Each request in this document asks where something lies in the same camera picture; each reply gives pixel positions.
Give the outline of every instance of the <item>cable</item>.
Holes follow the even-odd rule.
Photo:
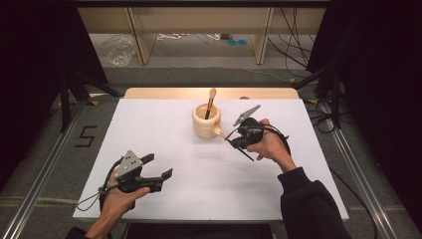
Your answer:
[[[290,82],[289,80],[286,80],[286,79],[283,79],[283,78],[279,78],[279,77],[277,77],[277,76],[275,76],[275,75],[273,75],[273,74],[271,74],[271,73],[263,73],[263,72],[254,72],[254,71],[252,71],[252,70],[248,70],[248,69],[242,69],[242,70],[244,70],[244,71],[247,71],[247,72],[250,72],[250,73],[255,73],[255,74],[262,74],[262,75],[268,75],[268,76],[272,76],[272,77],[274,77],[274,78],[277,78],[277,79],[279,79],[279,80],[282,80],[283,82]]]
[[[278,35],[279,36],[279,38],[280,38],[280,40],[282,40],[284,43],[286,43],[286,44],[289,44],[286,40],[284,40],[283,38],[282,38],[282,36],[279,34]],[[297,48],[297,49],[299,49],[299,50],[301,50],[301,51],[305,51],[305,52],[311,52],[311,50],[308,50],[308,49],[304,49],[304,48],[302,48],[302,47],[298,47],[298,46],[295,46],[295,45],[291,45],[291,47],[293,47],[293,48]]]
[[[338,113],[338,115],[339,116],[351,116],[351,113],[348,109],[348,105],[347,105],[345,99],[343,99],[343,98],[340,98],[340,99],[343,100],[343,101],[339,101],[340,109],[343,110],[343,111],[341,113]],[[315,106],[314,110],[310,110],[311,107],[307,108],[307,111],[309,113],[316,113],[317,114],[317,116],[310,117],[311,121],[316,120],[315,122],[313,122],[313,126],[316,126],[316,128],[322,133],[333,132],[336,129],[336,126],[334,125],[334,123],[331,124],[332,125],[331,128],[322,129],[321,123],[324,122],[325,120],[332,120],[333,114],[332,113],[326,113],[325,111],[323,111],[319,107],[320,103],[327,103],[329,106],[331,106],[331,101],[319,100],[319,101],[317,101],[316,104],[314,104],[314,106]],[[355,124],[354,119],[352,121],[349,121],[349,120],[339,118],[339,120],[341,120],[342,122],[349,123],[349,124]]]
[[[108,43],[120,41],[121,39],[123,39],[124,37],[127,37],[127,36],[130,36],[130,34],[115,34],[114,36],[108,38],[108,40],[104,41],[102,43],[102,45],[106,45]]]
[[[123,160],[123,156],[118,160],[118,161],[116,161],[113,165],[112,165],[112,167],[111,167],[111,169],[108,171],[108,174],[107,174],[107,176],[106,176],[106,178],[105,178],[105,183],[103,184],[103,187],[101,187],[101,188],[99,188],[99,193],[100,193],[100,211],[102,211],[103,210],[103,205],[104,205],[104,202],[105,202],[105,200],[106,200],[106,194],[107,194],[107,189],[106,189],[106,187],[107,187],[107,185],[108,185],[108,181],[109,181],[109,178],[111,177],[111,174],[112,174],[112,172],[114,171],[114,169],[118,166],[118,165],[120,165],[121,164],[121,161]]]
[[[300,77],[300,78],[305,78],[305,77],[303,77],[303,76],[299,76],[299,75],[296,75],[296,74],[294,74],[293,72],[291,72],[291,70],[289,69],[289,67],[288,67],[288,61],[287,61],[287,52],[289,51],[289,48],[290,48],[290,46],[292,45],[291,43],[292,43],[292,38],[295,38],[296,39],[296,36],[295,36],[295,33],[294,33],[294,30],[291,28],[291,26],[290,26],[290,23],[289,23],[289,21],[288,21],[288,19],[287,19],[287,17],[286,17],[286,15],[285,15],[285,12],[284,12],[284,10],[283,10],[283,8],[281,8],[281,10],[282,10],[282,13],[283,13],[283,17],[285,18],[285,21],[286,21],[286,24],[288,25],[288,27],[289,27],[289,30],[290,30],[290,32],[291,32],[291,38],[290,38],[290,40],[289,40],[289,42],[288,42],[288,47],[287,47],[287,49],[286,49],[286,54],[285,54],[285,56],[286,56],[286,60],[285,60],[285,66],[286,66],[286,69],[289,71],[289,73],[290,74],[292,74],[293,76],[295,76],[295,77]],[[294,9],[294,26],[296,26],[296,10]],[[298,43],[298,45],[299,45],[299,48],[301,49],[301,54],[302,54],[302,57],[303,57],[303,59],[304,59],[304,61],[306,62],[306,64],[307,64],[307,60],[306,60],[306,57],[305,57],[305,55],[304,55],[304,51],[302,50],[302,46],[301,46],[301,43],[300,43],[300,41],[299,41],[299,35],[298,35],[298,38],[296,39],[296,41],[297,41],[297,43]]]
[[[218,40],[220,40],[221,39],[221,36],[220,36],[220,34],[214,34],[214,36],[212,36],[211,34],[205,34],[208,38],[212,38],[212,39],[214,39],[214,40],[216,40],[216,41],[218,41]]]
[[[308,57],[305,55],[304,50],[303,50],[303,48],[301,46],[301,41],[299,40],[298,25],[296,24],[296,17],[297,17],[298,9],[297,8],[294,8],[293,9],[294,22],[293,22],[293,26],[292,27],[291,27],[291,25],[290,25],[290,23],[289,23],[289,21],[288,21],[288,19],[286,17],[286,14],[285,14],[285,11],[283,10],[283,8],[281,8],[281,10],[282,10],[282,13],[283,13],[283,17],[285,18],[286,24],[288,25],[288,28],[289,28],[289,30],[291,32],[291,38],[289,40],[288,50],[289,50],[289,47],[291,46],[292,38],[294,38],[296,40],[296,42],[298,43],[298,46],[301,49],[302,57],[304,58],[304,61],[307,64],[309,60],[308,60]]]
[[[195,67],[189,67],[189,66],[184,66],[184,67],[174,66],[174,65],[172,65],[172,64],[170,64],[168,62],[167,58],[159,51],[159,49],[155,45],[153,46],[153,48],[156,50],[156,52],[158,53],[158,55],[160,55],[160,57],[162,57],[164,59],[164,61],[168,64],[168,66],[170,66],[172,68],[195,68]],[[205,68],[217,68],[217,69],[220,69],[221,67],[205,67]],[[255,72],[255,71],[244,69],[244,68],[242,68],[241,70],[246,71],[246,72],[250,72],[250,73],[254,73],[254,74],[261,74],[261,75],[271,76],[271,77],[274,77],[274,78],[279,79],[279,80],[284,81],[284,82],[290,82],[289,80],[286,80],[286,79],[283,79],[283,78],[279,78],[279,77],[277,77],[277,76],[275,76],[275,75],[273,75],[271,73]]]
[[[328,113],[324,112],[323,110],[321,110],[319,108],[318,104],[320,102],[330,103],[329,101],[318,101],[318,103],[315,104],[316,109],[314,111],[310,111],[310,112],[318,113],[318,116],[310,117],[310,119],[311,120],[318,119],[318,121],[316,123],[314,123],[314,126],[317,125],[317,128],[318,128],[319,131],[321,131],[321,132],[332,132],[332,131],[335,130],[335,125],[333,125],[333,124],[332,124],[333,127],[330,130],[321,130],[320,127],[319,127],[321,122],[323,122],[324,120],[331,120],[331,118],[332,118],[332,114],[328,114]],[[373,227],[373,230],[374,230],[374,237],[373,238],[376,239],[378,237],[378,230],[377,230],[377,227],[376,227],[375,220],[373,219],[373,217],[370,214],[369,208],[366,206],[364,201],[359,197],[359,195],[345,182],[345,180],[337,172],[335,172],[330,166],[328,168],[344,184],[344,186],[347,187],[347,189],[356,197],[356,199],[360,202],[360,204],[362,204],[366,213],[369,215],[369,218],[371,220],[372,227]]]
[[[81,207],[79,207],[82,203],[90,200],[91,198],[93,198],[95,196],[96,196],[96,199],[93,201],[93,203],[88,208],[82,209]],[[83,201],[81,201],[80,203],[77,204],[78,210],[80,210],[80,211],[88,211],[88,210],[90,210],[90,208],[92,208],[94,206],[94,204],[96,203],[97,199],[99,199],[99,197],[100,197],[100,193],[98,192],[98,193],[94,194],[93,196],[91,196],[91,197],[89,197],[87,199],[84,199]]]
[[[363,208],[365,209],[366,213],[369,215],[369,219],[372,223],[373,228],[373,238],[378,238],[378,229],[376,227],[375,220],[373,219],[372,215],[370,214],[369,208],[366,206],[365,202],[357,195],[357,193],[344,181],[344,179],[335,172],[330,166],[328,167],[329,170],[344,184],[345,187],[356,197],[356,199],[362,204]]]
[[[238,130],[240,127],[246,127],[246,128],[256,128],[256,129],[263,129],[263,130],[268,130],[271,132],[274,132],[276,134],[282,134],[276,127],[270,125],[270,124],[262,124],[262,126],[238,126],[235,129],[233,129],[225,138],[225,140],[229,139],[230,136],[236,131]]]
[[[271,43],[271,45],[273,45],[274,48],[276,48],[276,50],[278,52],[280,52],[281,54],[283,54],[284,56],[286,56],[287,58],[290,58],[292,61],[298,63],[299,65],[303,66],[304,68],[307,66],[303,63],[301,63],[300,61],[296,60],[295,58],[293,58],[292,56],[290,56],[289,54],[287,54],[286,52],[282,51],[280,48],[278,48],[272,41],[270,38],[268,38],[268,41]]]
[[[160,33],[158,35],[159,35],[159,37],[156,38],[158,41],[161,41],[164,38],[173,39],[173,40],[179,40],[179,39],[181,39],[181,37],[180,37],[179,34],[170,34],[171,36],[169,36],[168,34],[166,35],[166,34],[161,34]]]
[[[202,38],[200,38],[199,36],[198,36],[198,34],[195,34],[195,36],[199,39],[199,40],[201,40],[201,42],[203,42],[203,43],[205,43],[205,44],[210,44],[210,42],[208,41],[208,37],[205,35],[205,34],[202,34],[204,37],[205,37],[205,40],[203,40]]]

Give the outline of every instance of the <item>gray floor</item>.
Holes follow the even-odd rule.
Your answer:
[[[286,66],[294,74],[308,73],[297,63],[288,61],[272,46],[268,46],[263,65],[256,65],[249,36],[234,36],[234,39],[244,39],[247,45],[228,45],[226,41],[204,42],[203,35],[183,36],[180,40],[163,39],[156,43],[151,59],[146,66],[140,66],[136,59],[129,66],[119,68],[107,62],[106,55],[112,45],[103,44],[112,35],[92,36],[110,85],[124,92],[130,87],[288,87],[289,79],[300,79],[286,70]],[[312,48],[309,36],[301,36],[304,48]],[[273,42],[284,50],[278,36],[272,36]],[[302,61],[299,51],[291,48],[290,54]],[[304,99],[313,97],[316,84],[309,84],[299,93]],[[88,87],[90,93],[101,93]],[[91,167],[100,150],[106,135],[107,127],[117,105],[118,99],[110,96],[93,98],[95,106],[84,106],[76,120],[70,138],[47,181],[34,210],[30,214],[19,238],[64,238],[73,226],[88,229],[90,222],[82,222],[72,218],[75,204],[87,180]],[[406,210],[390,187],[382,169],[376,166],[364,137],[357,125],[347,123],[351,117],[342,118],[342,133],[347,140],[368,184],[370,185],[382,210],[395,232],[396,238],[422,238],[415,228]],[[86,138],[80,138],[84,126],[95,125],[97,128],[87,129],[94,136],[90,147],[75,147],[77,144],[88,143]],[[34,143],[31,153],[21,162],[0,194],[0,231],[8,228],[8,223],[15,215],[23,198],[37,177],[59,137],[61,129],[61,109],[59,101],[52,105],[51,116],[43,125],[38,140]],[[360,194],[359,188],[350,173],[341,150],[338,148],[332,133],[322,133],[316,129],[322,151],[328,165]],[[353,238],[373,238],[373,229],[363,206],[353,194],[334,176],[340,195],[346,205],[350,219],[344,222]],[[271,224],[277,238],[287,238],[283,222]],[[124,224],[114,231],[114,238],[119,238]]]

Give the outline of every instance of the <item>metal rail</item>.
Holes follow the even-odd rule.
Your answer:
[[[326,113],[330,112],[329,106],[327,106],[326,103],[322,103],[321,105],[322,105],[322,109]],[[330,120],[327,120],[326,122],[329,126],[333,126]],[[336,129],[333,132],[333,137],[334,137],[335,142],[337,143],[338,148],[341,151],[341,154],[354,179],[354,182],[356,183],[357,188],[359,189],[361,193],[362,199],[365,201],[367,207],[369,208],[370,214],[375,220],[375,224],[382,238],[383,239],[398,238],[396,233],[394,232],[394,229],[391,225],[391,222],[387,214],[384,212],[384,209],[382,208],[381,204],[379,203],[378,199],[375,196],[375,193],[373,192],[371,186],[366,180],[366,177],[363,174],[363,171],[361,170],[359,163],[354,157],[354,154],[351,151],[341,129]]]
[[[10,221],[10,224],[6,230],[6,233],[3,235],[3,239],[19,238],[22,230],[25,227],[26,222],[28,221],[37,199],[42,193],[53,169],[56,166],[56,163],[63,152],[63,149],[66,146],[69,136],[71,135],[75,122],[80,115],[82,109],[84,108],[86,102],[78,102],[75,110],[72,114],[71,121],[69,126],[65,131],[59,134],[58,139],[56,140],[53,149],[50,151],[49,156],[47,157],[46,162],[38,173],[37,178],[32,184],[30,190],[25,196],[22,204],[20,205],[18,211],[16,212],[13,219]]]

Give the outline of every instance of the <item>white paper sheet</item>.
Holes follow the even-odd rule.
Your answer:
[[[143,222],[282,219],[283,187],[277,178],[281,170],[271,160],[251,161],[220,136],[198,137],[193,132],[191,114],[203,103],[120,100],[81,200],[98,192],[113,163],[131,149],[138,157],[155,154],[155,160],[143,167],[142,176],[159,176],[169,168],[173,168],[173,175],[164,182],[161,192],[137,200],[136,207],[123,219]],[[261,105],[252,117],[269,119],[289,136],[296,165],[304,167],[310,180],[318,179],[325,185],[341,218],[348,219],[302,100],[216,99],[214,104],[221,110],[221,129],[226,135],[234,129],[233,123],[240,113]],[[74,217],[95,219],[99,215],[96,203],[85,212],[77,209]]]

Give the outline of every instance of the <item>black curtain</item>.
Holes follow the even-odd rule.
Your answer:
[[[79,71],[107,83],[77,8],[52,3],[0,3],[0,190],[36,140],[60,79],[82,87],[71,74]]]
[[[422,232],[422,128],[418,117],[422,3],[368,3],[373,9],[360,28],[360,37],[352,35],[351,46],[344,46],[349,53],[340,65],[344,96],[377,162]],[[311,71],[328,61],[329,45],[339,39],[333,33],[344,26],[343,14],[347,10],[340,6],[327,9],[311,56]]]

